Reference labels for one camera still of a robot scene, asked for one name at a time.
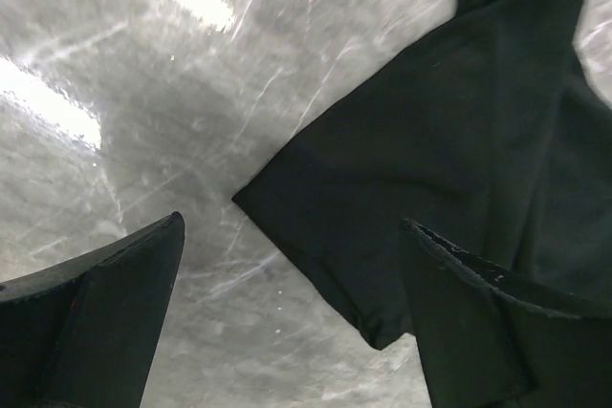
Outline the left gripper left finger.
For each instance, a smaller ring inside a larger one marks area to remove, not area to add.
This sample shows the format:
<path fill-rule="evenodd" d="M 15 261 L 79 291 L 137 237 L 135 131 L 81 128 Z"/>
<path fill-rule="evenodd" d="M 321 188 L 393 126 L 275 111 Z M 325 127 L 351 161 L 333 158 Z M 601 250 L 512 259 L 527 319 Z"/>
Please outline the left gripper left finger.
<path fill-rule="evenodd" d="M 2 406 L 140 406 L 184 243 L 173 212 L 2 283 Z"/>

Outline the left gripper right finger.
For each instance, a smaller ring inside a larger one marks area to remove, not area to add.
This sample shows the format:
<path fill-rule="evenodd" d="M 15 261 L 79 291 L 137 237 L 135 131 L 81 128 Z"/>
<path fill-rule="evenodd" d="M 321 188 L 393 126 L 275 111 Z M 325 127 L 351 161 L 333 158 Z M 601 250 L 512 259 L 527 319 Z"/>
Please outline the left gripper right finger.
<path fill-rule="evenodd" d="M 434 407 L 608 407 L 611 307 L 404 220 L 400 272 Z"/>

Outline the black t-shirt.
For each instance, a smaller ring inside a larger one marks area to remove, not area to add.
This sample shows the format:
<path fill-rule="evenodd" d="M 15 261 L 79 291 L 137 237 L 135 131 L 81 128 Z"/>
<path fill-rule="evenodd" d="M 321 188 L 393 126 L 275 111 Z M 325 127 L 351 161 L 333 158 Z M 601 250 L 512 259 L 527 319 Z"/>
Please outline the black t-shirt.
<path fill-rule="evenodd" d="M 457 0 L 234 196 L 371 347 L 412 329 L 403 219 L 610 297 L 611 111 L 573 45 L 583 1 Z"/>

